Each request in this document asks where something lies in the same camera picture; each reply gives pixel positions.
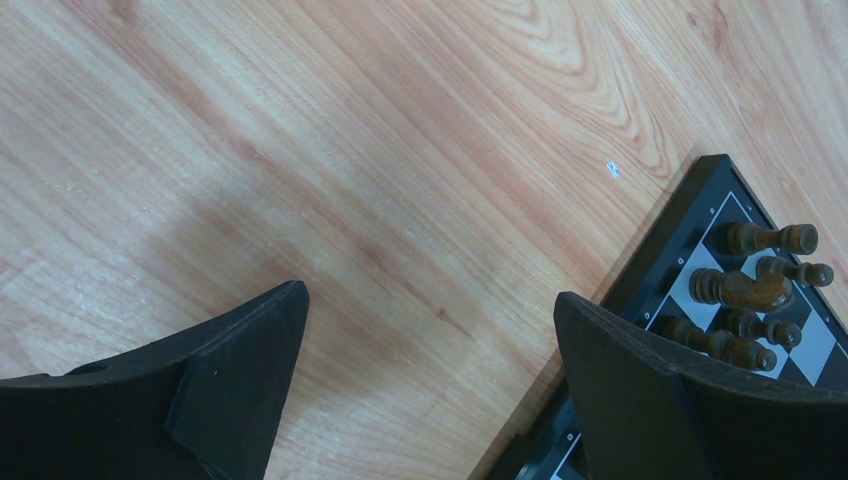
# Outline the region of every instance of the wooden chess piece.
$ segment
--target wooden chess piece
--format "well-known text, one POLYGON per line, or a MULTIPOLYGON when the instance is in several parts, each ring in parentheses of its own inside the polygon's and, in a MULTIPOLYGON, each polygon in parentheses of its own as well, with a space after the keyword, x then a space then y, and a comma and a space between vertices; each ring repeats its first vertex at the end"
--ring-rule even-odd
POLYGON ((795 300, 792 282, 779 273, 764 273, 754 280, 739 270, 721 273, 709 268, 695 270, 689 294, 696 302, 765 313, 779 312, 795 300))
POLYGON ((757 275, 779 273, 798 285, 826 287, 833 283, 833 269, 824 263, 794 265, 781 257, 763 257, 757 262, 757 275))
POLYGON ((777 355, 759 342, 736 338, 727 330, 707 335, 688 318, 669 319, 663 327, 662 335, 680 345, 746 370, 768 372, 777 365, 777 355))
POLYGON ((765 338, 772 345, 786 348, 797 347, 801 343, 801 329, 798 325, 777 320, 766 323, 752 312, 731 312, 724 321, 724 329, 739 338, 765 338))
POLYGON ((736 255, 751 255, 767 248, 809 255, 819 245, 819 232, 808 224, 770 230, 756 223, 735 223, 727 230, 727 249, 736 255))

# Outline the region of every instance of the chessboard edge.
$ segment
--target chessboard edge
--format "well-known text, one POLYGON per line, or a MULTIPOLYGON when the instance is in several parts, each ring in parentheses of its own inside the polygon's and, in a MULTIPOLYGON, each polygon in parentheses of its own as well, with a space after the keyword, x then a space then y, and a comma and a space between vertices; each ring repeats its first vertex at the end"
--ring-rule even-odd
POLYGON ((706 195, 706 187, 717 177, 716 173, 719 170, 733 172, 734 169, 733 161, 727 154, 705 155, 695 161, 674 188, 665 207, 648 228, 642 241, 633 250, 630 260, 601 301, 601 307, 624 318, 633 317, 635 312, 628 311, 627 307, 633 307, 633 298, 645 296, 645 292, 640 293, 640 290, 646 287, 643 280, 661 263, 659 258, 664 253, 663 249, 650 250, 643 247, 668 245, 674 241, 674 237, 680 234, 680 223, 689 214, 692 206, 706 195))

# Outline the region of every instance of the black square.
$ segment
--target black square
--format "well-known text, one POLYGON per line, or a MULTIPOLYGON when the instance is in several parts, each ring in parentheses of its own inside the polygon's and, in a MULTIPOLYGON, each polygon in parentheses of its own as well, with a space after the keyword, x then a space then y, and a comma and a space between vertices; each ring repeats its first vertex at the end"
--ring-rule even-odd
POLYGON ((807 377, 804 376, 804 373, 801 372, 801 369, 795 365, 795 362, 793 362, 791 358, 786 359, 786 364, 783 366, 783 370, 781 370, 780 375, 778 375, 777 378, 784 382, 797 383, 808 387, 812 386, 810 381, 807 380, 807 377))
POLYGON ((848 357, 838 346, 830 352, 816 387, 848 392, 848 357))
POLYGON ((727 317, 733 311, 735 310, 732 308, 727 308, 725 306, 719 308, 718 312, 716 312, 715 317, 713 317, 713 321, 710 323, 710 326, 707 327, 707 333, 713 333, 716 330, 727 330, 726 328, 724 328, 724 322, 725 320, 727 320, 727 317))
POLYGON ((804 300, 803 293, 807 292, 800 292, 795 287, 794 283, 792 284, 792 293, 795 295, 795 300, 792 302, 792 305, 789 305, 786 310, 777 313, 767 313, 763 318, 763 321, 773 322, 778 320, 781 322, 792 322, 795 325, 798 325, 798 328, 804 328, 804 324, 807 323, 807 318, 809 318, 813 309, 810 307, 810 304, 804 300))
POLYGON ((745 216, 745 211, 736 203, 736 200, 729 198, 718 212, 718 218, 713 223, 712 228, 704 237, 704 246, 715 257, 716 262, 721 265, 725 272, 733 270, 741 270, 742 265, 748 258, 744 255, 731 255, 727 250, 727 230, 734 223, 749 222, 745 216))
POLYGON ((657 313, 656 320, 654 320, 654 323, 648 331, 656 333, 657 335, 662 335, 662 329, 665 327, 666 322, 675 317, 689 318, 686 316, 686 313, 683 312, 683 309, 680 308, 680 305, 678 305, 677 302, 669 296, 665 300, 662 308, 660 308, 659 313, 657 313))

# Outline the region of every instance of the white square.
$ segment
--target white square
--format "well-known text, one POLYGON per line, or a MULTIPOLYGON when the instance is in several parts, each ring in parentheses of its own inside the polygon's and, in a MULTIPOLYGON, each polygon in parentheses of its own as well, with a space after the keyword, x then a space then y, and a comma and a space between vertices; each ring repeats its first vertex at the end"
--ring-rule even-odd
POLYGON ((757 372, 760 375, 768 378, 777 378, 780 375, 780 372, 783 371, 783 366, 786 365, 786 359, 789 358, 789 354, 786 353, 786 350, 783 349, 780 345, 772 345, 766 341, 765 338, 761 338, 757 340, 764 347, 768 348, 777 356, 777 364, 774 366, 774 370, 770 372, 757 372))
POLYGON ((798 365, 807 380, 815 385, 834 345, 836 338, 819 314, 813 310, 801 329, 801 343, 792 349, 789 357, 798 365))
POLYGON ((692 256, 683 265, 683 270, 677 276, 674 285, 671 286, 670 296, 680 305, 686 316, 695 322, 695 325, 706 330, 713 321, 713 317, 715 317, 718 309, 721 308, 721 305, 707 305, 696 302, 692 299, 692 295, 689 294, 689 279, 692 277, 692 273, 699 268, 712 268, 719 272, 724 271, 718 262, 716 262, 716 259, 713 258, 712 254, 710 254, 710 251, 707 250, 707 247, 699 243, 692 252, 692 256))

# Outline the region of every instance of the chessboard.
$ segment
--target chessboard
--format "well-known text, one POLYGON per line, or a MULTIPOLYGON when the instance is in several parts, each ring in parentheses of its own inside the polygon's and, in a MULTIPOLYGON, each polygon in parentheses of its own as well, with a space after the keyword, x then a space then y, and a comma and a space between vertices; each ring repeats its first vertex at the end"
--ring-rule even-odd
MULTIPOLYGON (((757 279, 757 266, 763 258, 779 257, 794 266, 802 263, 780 247, 750 255, 732 253, 728 248, 729 228, 743 223, 776 229, 729 156, 701 157, 601 306, 659 335, 667 322, 676 318, 691 320, 706 334, 725 329, 734 309, 693 299, 693 273, 699 269, 741 271, 757 279)), ((788 307, 756 313, 765 324, 792 323, 801 333, 800 343, 792 348, 769 343, 766 338, 751 340, 773 351, 776 358, 773 368, 756 373, 779 381, 848 391, 848 334, 822 290, 805 283, 792 281, 794 300, 788 307)), ((582 479, 581 449, 579 419, 563 381, 527 434, 517 436, 508 446, 489 478, 582 479)))

